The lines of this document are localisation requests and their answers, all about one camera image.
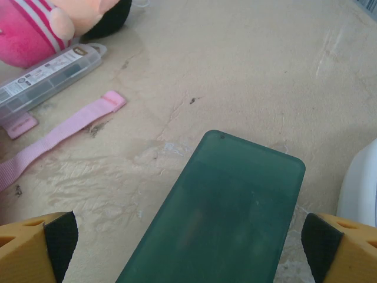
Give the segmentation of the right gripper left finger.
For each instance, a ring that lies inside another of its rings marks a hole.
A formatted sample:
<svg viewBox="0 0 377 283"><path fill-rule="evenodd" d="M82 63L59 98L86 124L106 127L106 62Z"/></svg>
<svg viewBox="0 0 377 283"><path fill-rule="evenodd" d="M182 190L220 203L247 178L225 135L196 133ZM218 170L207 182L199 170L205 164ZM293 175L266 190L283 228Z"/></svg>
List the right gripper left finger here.
<svg viewBox="0 0 377 283"><path fill-rule="evenodd" d="M1 226L1 282L62 282L78 242L73 212Z"/></svg>

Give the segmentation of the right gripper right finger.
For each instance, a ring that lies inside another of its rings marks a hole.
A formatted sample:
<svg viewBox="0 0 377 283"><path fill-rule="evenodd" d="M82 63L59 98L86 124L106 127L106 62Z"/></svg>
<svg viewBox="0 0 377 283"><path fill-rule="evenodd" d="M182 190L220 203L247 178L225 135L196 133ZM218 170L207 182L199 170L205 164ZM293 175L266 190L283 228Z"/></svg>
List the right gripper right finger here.
<svg viewBox="0 0 377 283"><path fill-rule="evenodd" d="M376 282L376 228L309 213L301 242L315 282Z"/></svg>

